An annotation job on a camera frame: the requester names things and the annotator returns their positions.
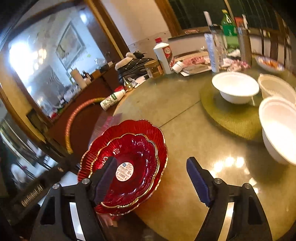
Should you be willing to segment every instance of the red glass plate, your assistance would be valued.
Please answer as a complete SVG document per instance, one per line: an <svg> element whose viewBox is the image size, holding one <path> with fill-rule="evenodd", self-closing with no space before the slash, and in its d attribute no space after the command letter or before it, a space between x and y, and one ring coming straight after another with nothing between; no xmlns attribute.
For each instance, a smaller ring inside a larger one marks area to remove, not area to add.
<svg viewBox="0 0 296 241"><path fill-rule="evenodd" d="M141 203L150 198L150 196L157 189L161 181L163 172L166 168L168 162L168 151L162 131L158 127L153 126L147 120L125 120L119 125L108 128L101 136L99 136L92 142L88 151L83 155L81 159L81 168L78 172L78 181L89 177L91 163L97 157L98 151L102 147L106 146L110 140L116 137L120 137L126 133L144 134L149 140L155 143L158 150L158 158L160 162L158 174L156 175L151 190L145 196L140 198L137 204L122 209L105 208L102 205L97 205L95 207L95 210L98 214L123 215L138 207Z"/></svg>
<svg viewBox="0 0 296 241"><path fill-rule="evenodd" d="M152 188L159 170L156 145L143 134L127 133L109 141L91 166L101 169L110 157L117 159L117 171L101 203L106 208L125 208L138 202Z"/></svg>

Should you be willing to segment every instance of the jar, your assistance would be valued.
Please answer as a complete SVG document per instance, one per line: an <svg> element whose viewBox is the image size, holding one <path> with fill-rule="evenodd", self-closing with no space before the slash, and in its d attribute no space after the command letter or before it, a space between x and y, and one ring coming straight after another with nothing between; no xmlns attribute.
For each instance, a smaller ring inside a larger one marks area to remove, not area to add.
<svg viewBox="0 0 296 241"><path fill-rule="evenodd" d="M158 60L151 60L145 63L144 66L150 78L156 78L163 75L163 69Z"/></svg>

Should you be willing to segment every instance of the green bottle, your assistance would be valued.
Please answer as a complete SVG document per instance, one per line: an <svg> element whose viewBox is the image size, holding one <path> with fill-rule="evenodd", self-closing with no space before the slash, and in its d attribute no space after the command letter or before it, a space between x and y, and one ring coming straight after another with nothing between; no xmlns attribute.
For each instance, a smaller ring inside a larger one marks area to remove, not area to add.
<svg viewBox="0 0 296 241"><path fill-rule="evenodd" d="M223 33L227 43L228 52L232 52L235 49L239 49L239 40L237 38L237 30L235 22L228 15L228 12L223 9L224 17L221 21Z"/></svg>

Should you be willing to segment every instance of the red bottle cap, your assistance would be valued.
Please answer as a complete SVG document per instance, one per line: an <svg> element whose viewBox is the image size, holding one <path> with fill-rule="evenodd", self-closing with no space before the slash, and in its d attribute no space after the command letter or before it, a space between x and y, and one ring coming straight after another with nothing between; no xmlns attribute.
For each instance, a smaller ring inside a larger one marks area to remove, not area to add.
<svg viewBox="0 0 296 241"><path fill-rule="evenodd" d="M156 38L156 39L155 39L155 43L159 44L159 43L161 43L161 42L162 42L161 38Z"/></svg>

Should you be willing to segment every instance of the white paper bowl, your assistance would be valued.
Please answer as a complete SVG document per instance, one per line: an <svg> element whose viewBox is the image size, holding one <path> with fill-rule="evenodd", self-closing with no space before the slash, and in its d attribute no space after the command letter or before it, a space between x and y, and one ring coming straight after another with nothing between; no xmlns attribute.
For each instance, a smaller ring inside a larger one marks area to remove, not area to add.
<svg viewBox="0 0 296 241"><path fill-rule="evenodd" d="M286 81L270 74L260 74L258 84L262 92L262 98L279 96L296 104L296 92Z"/></svg>
<svg viewBox="0 0 296 241"><path fill-rule="evenodd" d="M263 141L279 163L296 165L296 106L284 98L271 96L259 106Z"/></svg>
<svg viewBox="0 0 296 241"><path fill-rule="evenodd" d="M221 96L233 104L246 104L259 92L259 85L251 76L239 72L223 72L212 78Z"/></svg>

